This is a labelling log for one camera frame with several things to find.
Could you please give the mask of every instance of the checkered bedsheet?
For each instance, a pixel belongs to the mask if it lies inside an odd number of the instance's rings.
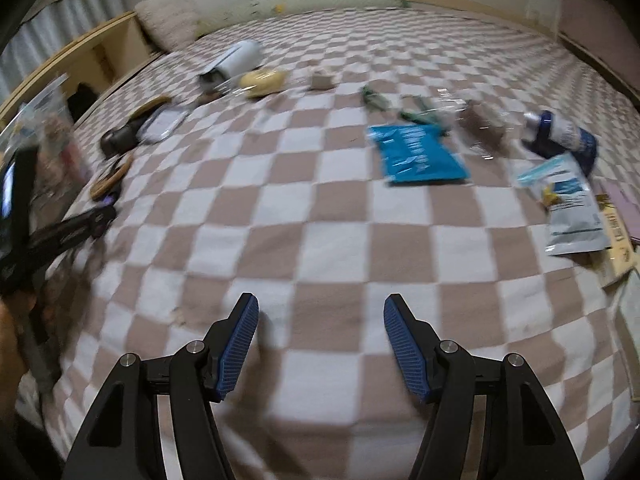
[[[366,138],[364,83],[402,94],[465,91],[505,112],[549,108],[600,141],[596,174],[640,198],[640,117],[589,66],[547,38],[418,10],[343,10],[247,23],[165,56],[78,130],[98,138],[149,97],[188,102],[195,74],[235,41],[262,42],[290,70],[282,94],[200,107],[174,136],[136,150],[105,244],[51,273],[79,319],[47,428],[67,452],[124,352],[177,351],[244,291],[262,317],[236,391],[214,407],[238,478],[405,478],[428,414],[411,402],[383,327],[400,292],[414,314],[474,355],[522,354],[558,410],[589,480],[601,480],[633,429],[628,380],[606,297],[577,260],[546,256],[545,215],[514,177],[536,157],[514,142],[484,160],[445,139],[465,185],[391,188]],[[306,91],[312,66],[337,87]],[[73,212],[88,207],[87,193]],[[169,478],[178,478],[161,399]],[[466,470],[478,468],[482,406]]]

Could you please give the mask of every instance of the pink surface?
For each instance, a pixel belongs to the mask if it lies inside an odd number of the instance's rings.
[[[605,0],[562,0],[560,32],[640,91],[640,46]]]

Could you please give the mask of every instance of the blue packet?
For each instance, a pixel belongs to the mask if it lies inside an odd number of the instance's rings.
[[[380,149],[383,169],[390,182],[468,178],[466,168],[437,141],[440,129],[433,124],[369,127],[369,138]]]

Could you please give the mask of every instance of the white packet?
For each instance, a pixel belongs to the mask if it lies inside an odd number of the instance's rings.
[[[556,197],[548,205],[547,254],[600,251],[611,247],[600,209],[580,166],[569,152],[546,160],[518,177],[542,202],[546,194]]]

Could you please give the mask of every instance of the blue gripper pad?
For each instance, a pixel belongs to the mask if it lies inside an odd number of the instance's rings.
[[[229,338],[225,351],[218,364],[218,383],[216,392],[220,399],[231,392],[238,382],[242,364],[249,351],[251,339],[254,338],[255,329],[258,326],[258,300],[252,297],[246,304],[244,311],[238,319],[238,323]]]
[[[424,357],[391,298],[385,301],[384,319],[386,334],[404,377],[404,384],[412,394],[420,398],[420,402],[425,402],[430,388]]]

